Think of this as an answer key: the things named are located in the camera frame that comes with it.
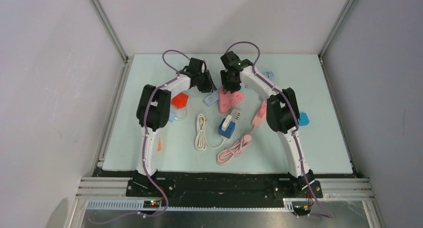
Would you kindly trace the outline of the red cube socket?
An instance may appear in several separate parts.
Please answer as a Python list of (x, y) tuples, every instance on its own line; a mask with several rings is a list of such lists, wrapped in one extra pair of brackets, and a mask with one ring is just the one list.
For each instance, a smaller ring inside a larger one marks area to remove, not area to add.
[(185, 93), (179, 93), (174, 98), (171, 99), (171, 105), (178, 109), (185, 108), (188, 103), (189, 96)]

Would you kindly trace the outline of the pink triangular power strip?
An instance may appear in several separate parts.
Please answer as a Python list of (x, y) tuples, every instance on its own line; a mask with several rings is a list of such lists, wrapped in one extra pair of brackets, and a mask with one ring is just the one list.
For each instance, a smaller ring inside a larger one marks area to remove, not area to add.
[(243, 101), (245, 95), (241, 92), (235, 93), (224, 93), (223, 87), (218, 90), (218, 110), (220, 113), (226, 113), (230, 109), (234, 108), (237, 104)]

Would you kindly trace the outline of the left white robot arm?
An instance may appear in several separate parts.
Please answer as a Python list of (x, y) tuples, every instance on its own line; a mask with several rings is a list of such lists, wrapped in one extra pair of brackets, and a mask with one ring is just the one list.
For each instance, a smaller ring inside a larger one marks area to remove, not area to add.
[(159, 86), (144, 86), (136, 117), (142, 128), (142, 148), (136, 171), (145, 176), (138, 183), (138, 190), (145, 196), (157, 191), (157, 182), (152, 175), (157, 171), (157, 148), (163, 128), (170, 117), (171, 100), (191, 88), (201, 93), (216, 91), (206, 62), (190, 58), (188, 65), (177, 71), (174, 78)]

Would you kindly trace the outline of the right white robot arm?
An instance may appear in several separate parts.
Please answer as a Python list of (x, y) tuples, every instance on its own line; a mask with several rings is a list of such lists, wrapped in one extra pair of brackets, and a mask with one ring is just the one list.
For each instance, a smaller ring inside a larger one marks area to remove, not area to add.
[(224, 70), (220, 72), (224, 91), (237, 92), (244, 83), (266, 102), (267, 124), (278, 134), (286, 155), (291, 193), (302, 197), (313, 191), (315, 178), (299, 139), (300, 112), (294, 90), (278, 87), (264, 77), (253, 62), (240, 59), (233, 51), (225, 52), (220, 59), (224, 65)]

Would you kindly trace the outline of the dark blue cube socket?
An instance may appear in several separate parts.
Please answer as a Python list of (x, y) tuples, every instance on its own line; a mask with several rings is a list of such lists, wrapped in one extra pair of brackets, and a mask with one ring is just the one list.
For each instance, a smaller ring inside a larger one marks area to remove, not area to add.
[(225, 118), (221, 121), (218, 127), (218, 134), (221, 137), (230, 139), (235, 130), (235, 126), (235, 122), (233, 122), (231, 119)]

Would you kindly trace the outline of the white plug adapter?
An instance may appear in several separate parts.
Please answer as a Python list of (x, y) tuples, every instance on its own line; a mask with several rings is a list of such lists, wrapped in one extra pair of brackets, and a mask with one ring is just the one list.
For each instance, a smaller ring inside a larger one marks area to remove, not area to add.
[(236, 124), (231, 121), (230, 119), (226, 118), (222, 121), (220, 125), (220, 130), (223, 132), (232, 132), (235, 128)]

